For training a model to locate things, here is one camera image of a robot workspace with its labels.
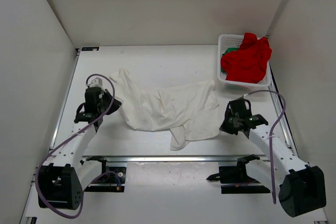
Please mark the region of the white t shirt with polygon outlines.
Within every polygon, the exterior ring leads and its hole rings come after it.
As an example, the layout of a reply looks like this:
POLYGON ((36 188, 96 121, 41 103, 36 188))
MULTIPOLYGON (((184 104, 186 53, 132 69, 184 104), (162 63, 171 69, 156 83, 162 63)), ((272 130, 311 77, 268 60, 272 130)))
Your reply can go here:
POLYGON ((121 99, 126 124, 136 131, 169 130, 172 151, 219 134, 221 116, 214 80, 148 91, 127 69, 111 74, 110 79, 121 99))

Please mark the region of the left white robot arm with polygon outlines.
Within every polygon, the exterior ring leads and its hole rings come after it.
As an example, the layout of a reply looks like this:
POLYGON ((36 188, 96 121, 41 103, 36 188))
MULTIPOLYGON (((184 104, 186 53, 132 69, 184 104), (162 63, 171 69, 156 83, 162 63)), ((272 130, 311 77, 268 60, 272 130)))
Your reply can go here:
POLYGON ((84 190, 98 176, 105 176, 103 157, 82 160, 95 137, 104 115, 117 111, 121 102, 107 89, 87 88, 85 102, 77 108, 69 140, 57 146, 37 172, 38 203, 41 208, 76 210, 81 206, 84 190))

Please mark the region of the red t shirt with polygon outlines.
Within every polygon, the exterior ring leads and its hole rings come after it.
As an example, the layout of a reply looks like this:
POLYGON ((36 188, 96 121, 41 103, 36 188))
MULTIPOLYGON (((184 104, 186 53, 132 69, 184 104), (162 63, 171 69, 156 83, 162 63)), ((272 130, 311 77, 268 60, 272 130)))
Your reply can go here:
POLYGON ((266 37, 258 39, 255 34, 245 33, 238 50, 226 54, 220 65, 229 81, 259 83, 266 74, 271 54, 272 49, 266 37))

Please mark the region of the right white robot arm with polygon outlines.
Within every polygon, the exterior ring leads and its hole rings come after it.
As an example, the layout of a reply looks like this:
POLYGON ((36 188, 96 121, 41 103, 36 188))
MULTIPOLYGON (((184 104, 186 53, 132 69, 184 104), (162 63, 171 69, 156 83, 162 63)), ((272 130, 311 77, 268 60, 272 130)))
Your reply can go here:
POLYGON ((240 98, 226 107, 220 130, 237 135, 242 132, 269 159, 264 162, 255 154, 237 160, 235 175, 240 183, 254 179, 269 189, 291 217, 323 208, 327 204, 323 171, 298 158, 260 115, 253 115, 251 103, 240 98))

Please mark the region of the black label sticker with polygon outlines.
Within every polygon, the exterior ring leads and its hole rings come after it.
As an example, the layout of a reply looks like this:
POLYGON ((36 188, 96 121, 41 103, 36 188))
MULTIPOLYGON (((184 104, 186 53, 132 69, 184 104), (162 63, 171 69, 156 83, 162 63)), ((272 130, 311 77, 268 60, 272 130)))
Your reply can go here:
POLYGON ((81 51, 98 51, 100 47, 82 47, 81 51))

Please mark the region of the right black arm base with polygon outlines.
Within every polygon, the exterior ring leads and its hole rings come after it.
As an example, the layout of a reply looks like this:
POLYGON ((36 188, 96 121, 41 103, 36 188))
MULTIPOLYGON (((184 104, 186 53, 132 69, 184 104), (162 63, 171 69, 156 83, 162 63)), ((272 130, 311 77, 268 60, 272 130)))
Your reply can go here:
POLYGON ((218 173, 207 177, 208 182, 220 182, 221 194, 269 194, 270 190, 247 175, 246 166, 259 161, 255 154, 241 157, 235 166, 220 166, 218 173))

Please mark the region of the white plastic basket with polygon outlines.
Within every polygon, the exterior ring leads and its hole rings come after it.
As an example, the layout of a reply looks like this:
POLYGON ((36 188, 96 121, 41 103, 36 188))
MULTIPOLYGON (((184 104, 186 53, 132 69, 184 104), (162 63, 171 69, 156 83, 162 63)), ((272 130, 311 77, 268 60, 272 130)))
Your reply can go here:
POLYGON ((221 58, 228 48, 238 48, 244 39, 244 35, 222 34, 218 38, 216 71, 217 78, 224 86, 233 89, 249 89, 260 90, 267 89, 271 85, 272 75, 269 63, 267 63, 267 70, 264 78, 259 83, 237 82, 226 79, 227 73, 221 70, 221 58))

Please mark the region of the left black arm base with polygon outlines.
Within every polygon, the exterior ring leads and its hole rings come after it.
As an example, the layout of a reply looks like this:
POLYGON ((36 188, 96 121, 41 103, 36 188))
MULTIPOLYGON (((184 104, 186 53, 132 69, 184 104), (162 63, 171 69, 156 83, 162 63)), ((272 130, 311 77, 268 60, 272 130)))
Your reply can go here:
POLYGON ((112 164, 103 156, 83 158, 77 170, 85 192, 123 193, 127 168, 112 164))

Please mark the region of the green t shirt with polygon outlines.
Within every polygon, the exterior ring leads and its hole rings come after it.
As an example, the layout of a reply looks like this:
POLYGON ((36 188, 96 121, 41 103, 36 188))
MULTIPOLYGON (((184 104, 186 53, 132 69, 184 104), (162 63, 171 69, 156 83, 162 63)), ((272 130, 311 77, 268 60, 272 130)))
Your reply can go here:
MULTIPOLYGON (((229 47, 229 48, 227 48, 226 51, 225 51, 224 53, 222 53, 221 59, 222 59, 226 54, 228 54, 228 53, 230 53, 230 52, 232 52, 232 51, 237 51, 237 50, 238 50, 237 47, 229 47)), ((221 66, 221 72, 222 72, 222 73, 226 73, 226 71, 222 68, 222 66, 221 66)))

